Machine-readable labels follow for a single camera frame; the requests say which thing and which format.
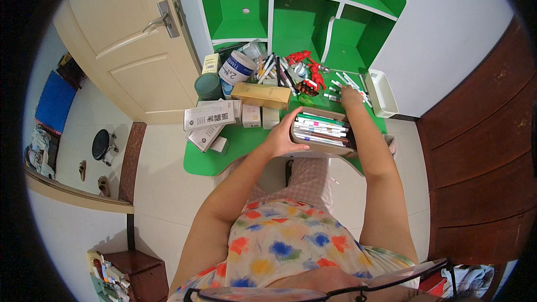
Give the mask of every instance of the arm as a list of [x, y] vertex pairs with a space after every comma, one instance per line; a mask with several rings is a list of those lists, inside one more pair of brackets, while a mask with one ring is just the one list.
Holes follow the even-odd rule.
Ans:
[[367, 182], [366, 210], [360, 243], [388, 249], [417, 263], [418, 257], [408, 225], [403, 185], [388, 145], [356, 90], [343, 88], [341, 104], [354, 130], [358, 156]]
[[265, 142], [248, 154], [237, 169], [205, 199], [186, 238], [170, 295], [197, 273], [227, 258], [229, 231], [241, 215], [265, 165], [274, 157], [309, 149], [307, 145], [292, 143], [289, 137], [289, 129], [301, 110], [300, 107], [287, 114], [269, 133]]

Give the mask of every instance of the eyeglasses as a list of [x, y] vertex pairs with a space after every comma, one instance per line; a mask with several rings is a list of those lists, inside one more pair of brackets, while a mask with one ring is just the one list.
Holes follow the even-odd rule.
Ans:
[[335, 295], [360, 292], [360, 296], [356, 301], [364, 302], [367, 300], [364, 292], [377, 291], [395, 285], [410, 281], [417, 277], [425, 277], [442, 268], [449, 270], [451, 280], [453, 282], [453, 297], [457, 297], [457, 289], [455, 287], [455, 272], [453, 272], [453, 264], [451, 260], [442, 258], [439, 260], [429, 261], [398, 270], [396, 272], [384, 274], [362, 282], [362, 285], [357, 287], [349, 287], [338, 290], [333, 290], [328, 293], [309, 289], [281, 289], [281, 288], [245, 288], [245, 287], [219, 287], [209, 289], [189, 288], [185, 295], [185, 302], [192, 302], [190, 296], [193, 292], [198, 293], [198, 297], [204, 301], [214, 302], [325, 302], [327, 299]]

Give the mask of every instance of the brown wooden cabinet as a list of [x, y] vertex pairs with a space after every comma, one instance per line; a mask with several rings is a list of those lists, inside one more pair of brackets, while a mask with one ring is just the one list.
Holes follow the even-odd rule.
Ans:
[[503, 263], [535, 219], [535, 57], [516, 19], [474, 72], [417, 122], [431, 201], [429, 258]]
[[134, 302], [160, 302], [168, 298], [164, 261], [140, 251], [104, 254], [104, 259], [125, 274], [131, 283], [129, 297]]

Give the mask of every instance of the red toy figure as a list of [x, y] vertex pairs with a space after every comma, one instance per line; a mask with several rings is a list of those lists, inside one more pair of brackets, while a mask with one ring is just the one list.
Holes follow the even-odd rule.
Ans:
[[288, 57], [285, 57], [287, 61], [289, 61], [289, 64], [297, 64], [299, 62], [304, 61], [306, 58], [311, 58], [312, 52], [309, 50], [303, 50], [296, 53], [292, 53]]
[[323, 87], [323, 90], [326, 90], [326, 86], [324, 85], [324, 78], [321, 74], [319, 74], [319, 63], [313, 61], [312, 59], [309, 59], [312, 63], [308, 64], [309, 71], [312, 73], [312, 77], [310, 79], [317, 83], [317, 88], [315, 91], [319, 90], [319, 85]]

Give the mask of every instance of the wooden door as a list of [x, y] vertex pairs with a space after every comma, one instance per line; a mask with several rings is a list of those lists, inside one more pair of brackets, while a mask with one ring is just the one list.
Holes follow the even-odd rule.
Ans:
[[519, 257], [537, 210], [535, 57], [514, 18], [474, 72], [417, 122], [431, 201], [429, 258]]
[[186, 29], [171, 38], [166, 27], [145, 26], [161, 16], [162, 0], [64, 0], [54, 25], [71, 55], [93, 83], [134, 121], [181, 123], [195, 106], [200, 74]]

